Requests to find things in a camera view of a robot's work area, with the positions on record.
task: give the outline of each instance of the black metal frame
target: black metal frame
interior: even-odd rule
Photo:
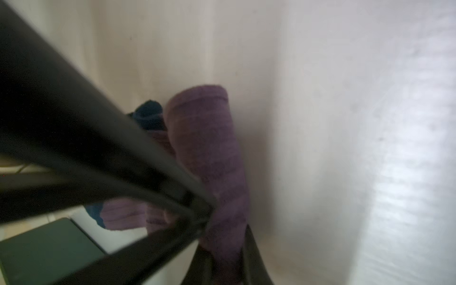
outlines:
[[[132,197],[179,215],[56,284],[139,284],[200,236],[215,198],[0,0],[0,154],[50,172],[0,179],[0,223]],[[198,247],[182,285],[211,284]],[[250,228],[244,283],[272,284]]]

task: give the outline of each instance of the blue cloth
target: blue cloth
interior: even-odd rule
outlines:
[[[132,118],[144,130],[166,130],[161,113],[163,113],[163,108],[160,103],[149,100],[136,108],[134,112],[127,114],[127,116]],[[106,228],[103,219],[100,216],[101,210],[103,209],[103,202],[85,205],[84,208],[86,209],[87,214],[92,217],[100,227]]]
[[[166,130],[160,103],[149,100],[128,114],[144,130]]]

